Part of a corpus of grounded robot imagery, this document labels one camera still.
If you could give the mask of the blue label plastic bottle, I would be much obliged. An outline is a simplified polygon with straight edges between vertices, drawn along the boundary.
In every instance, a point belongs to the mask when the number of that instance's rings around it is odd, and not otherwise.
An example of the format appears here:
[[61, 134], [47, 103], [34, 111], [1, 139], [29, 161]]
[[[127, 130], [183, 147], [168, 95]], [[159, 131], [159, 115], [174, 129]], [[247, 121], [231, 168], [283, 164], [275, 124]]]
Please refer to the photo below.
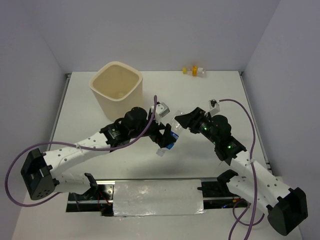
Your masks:
[[[175, 138], [177, 141], [179, 136], [181, 135], [182, 131], [184, 130], [182, 126], [175, 120], [175, 117], [184, 115], [185, 113], [183, 111], [177, 110], [174, 114], [172, 120], [169, 122], [171, 126], [170, 135]], [[156, 154], [160, 157], [162, 157], [167, 151], [171, 150], [174, 147], [175, 143], [170, 143], [167, 146], [163, 148], [159, 148], [156, 152]]]

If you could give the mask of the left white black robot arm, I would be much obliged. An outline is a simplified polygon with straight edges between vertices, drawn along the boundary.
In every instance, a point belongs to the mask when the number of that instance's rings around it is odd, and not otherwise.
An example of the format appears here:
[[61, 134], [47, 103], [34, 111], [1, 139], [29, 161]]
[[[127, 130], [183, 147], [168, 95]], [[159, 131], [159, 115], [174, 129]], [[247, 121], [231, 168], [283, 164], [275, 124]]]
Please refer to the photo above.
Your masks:
[[134, 107], [83, 141], [52, 151], [30, 150], [20, 171], [30, 198], [41, 200], [55, 192], [56, 187], [76, 182], [82, 184], [79, 191], [82, 196], [88, 200], [95, 198], [99, 187], [92, 174], [86, 172], [80, 178], [67, 178], [63, 173], [96, 156], [126, 148], [142, 137], [149, 137], [160, 148], [175, 143], [171, 125], [161, 122], [169, 112], [164, 103], [151, 106], [149, 111]]

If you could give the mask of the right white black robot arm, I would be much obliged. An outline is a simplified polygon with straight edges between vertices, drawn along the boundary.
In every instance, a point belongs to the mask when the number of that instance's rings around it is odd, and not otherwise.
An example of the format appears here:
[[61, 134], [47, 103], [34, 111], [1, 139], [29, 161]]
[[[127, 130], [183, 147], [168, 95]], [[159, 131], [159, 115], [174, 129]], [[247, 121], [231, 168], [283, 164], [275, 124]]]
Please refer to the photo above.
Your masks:
[[228, 119], [211, 116], [197, 107], [175, 120], [193, 134], [202, 134], [214, 144], [214, 152], [229, 170], [217, 184], [223, 196], [231, 193], [245, 199], [266, 214], [272, 228], [287, 236], [308, 217], [307, 197], [299, 188], [292, 188], [270, 173], [259, 162], [250, 158], [247, 149], [231, 133]]

